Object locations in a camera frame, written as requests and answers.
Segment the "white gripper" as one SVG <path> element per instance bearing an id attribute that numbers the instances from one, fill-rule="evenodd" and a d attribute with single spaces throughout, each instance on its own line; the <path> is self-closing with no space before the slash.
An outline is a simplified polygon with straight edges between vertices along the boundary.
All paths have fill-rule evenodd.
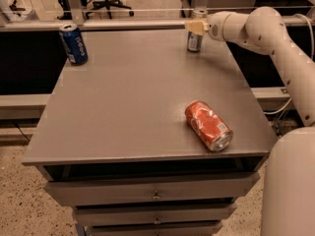
<path id="1" fill-rule="evenodd" d="M 227 11 L 210 14 L 208 16 L 208 24 L 202 20 L 192 20 L 185 23 L 185 28 L 197 35 L 204 35 L 206 32 L 208 32 L 208 35 L 211 39 L 224 41 L 224 24 L 227 18 L 231 15 L 232 12 Z"/>

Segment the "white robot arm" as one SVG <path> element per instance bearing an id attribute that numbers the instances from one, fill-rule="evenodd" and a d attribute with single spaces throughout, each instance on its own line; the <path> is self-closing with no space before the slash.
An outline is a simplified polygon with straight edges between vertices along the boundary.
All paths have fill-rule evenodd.
<path id="1" fill-rule="evenodd" d="M 273 146 L 265 172 L 261 236 L 315 236 L 315 63 L 271 7 L 218 12 L 185 28 L 270 56 L 303 122 Z"/>

